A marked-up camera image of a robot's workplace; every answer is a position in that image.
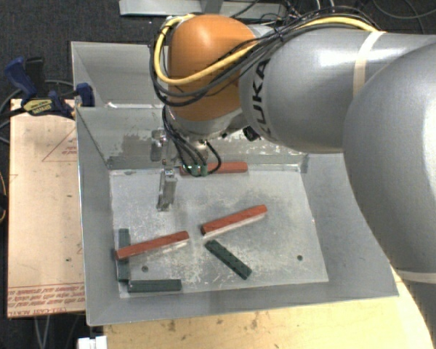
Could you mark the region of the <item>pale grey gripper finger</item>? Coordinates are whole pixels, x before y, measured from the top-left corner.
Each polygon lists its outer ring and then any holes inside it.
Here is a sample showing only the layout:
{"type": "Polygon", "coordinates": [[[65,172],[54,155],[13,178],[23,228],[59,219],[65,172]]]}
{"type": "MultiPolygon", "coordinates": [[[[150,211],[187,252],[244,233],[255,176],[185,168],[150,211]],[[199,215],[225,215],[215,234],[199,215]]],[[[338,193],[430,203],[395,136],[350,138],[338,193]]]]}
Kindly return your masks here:
{"type": "Polygon", "coordinates": [[[159,189],[158,189],[158,201],[156,204],[156,208],[158,211],[166,211],[167,210],[167,201],[165,199],[164,188],[165,188],[165,175],[162,174],[160,176],[159,189]]]}
{"type": "Polygon", "coordinates": [[[174,203],[176,187],[177,187],[177,178],[167,177],[166,178],[166,208],[167,209],[169,209],[171,205],[174,203]]]}

